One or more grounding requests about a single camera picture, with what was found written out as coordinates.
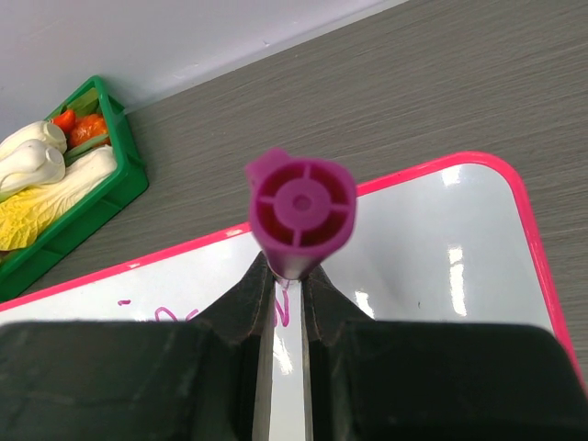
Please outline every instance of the green basket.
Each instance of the green basket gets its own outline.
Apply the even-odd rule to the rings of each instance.
[[[108,94],[103,80],[93,76],[66,103],[93,87],[98,92],[117,169],[53,223],[34,244],[6,256],[0,263],[0,301],[11,300],[21,294],[149,186],[144,163],[137,153],[124,115],[125,108]]]

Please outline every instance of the pink drawing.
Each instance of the pink drawing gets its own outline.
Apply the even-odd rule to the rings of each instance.
[[[171,311],[169,311],[165,306],[160,306],[159,308],[157,308],[155,310],[155,321],[156,322],[160,322],[162,320],[161,314],[167,314],[167,316],[172,319],[172,321],[174,322],[178,322],[177,317],[175,317],[175,314]],[[186,316],[186,321],[194,318],[194,316],[196,316],[198,314],[198,310],[192,310],[187,316]]]
[[[276,299],[276,313],[274,314],[274,327],[277,326],[277,316],[279,315],[280,321],[282,321],[282,326],[287,327],[290,323],[290,302],[288,298],[288,287],[290,286],[289,280],[282,285],[282,282],[279,282],[280,287],[282,287],[282,297],[284,298],[284,309],[282,310],[281,305]]]

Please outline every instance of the tomato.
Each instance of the tomato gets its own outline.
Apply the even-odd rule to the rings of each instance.
[[[75,112],[70,108],[65,110],[61,115],[51,120],[53,124],[63,130],[66,135],[69,134],[75,126]]]
[[[93,113],[87,117],[79,118],[70,132],[70,148],[77,147],[96,136],[105,134],[108,134],[108,128],[104,117]]]

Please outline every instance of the wall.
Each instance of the wall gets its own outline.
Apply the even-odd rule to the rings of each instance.
[[[0,137],[42,119],[92,74],[104,75],[128,107],[141,107],[399,3],[7,2],[0,15]]]

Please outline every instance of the pink plastic cap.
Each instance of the pink plastic cap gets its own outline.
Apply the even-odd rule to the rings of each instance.
[[[277,276],[308,275],[351,236],[356,183],[337,163],[272,149],[245,167],[249,222]]]

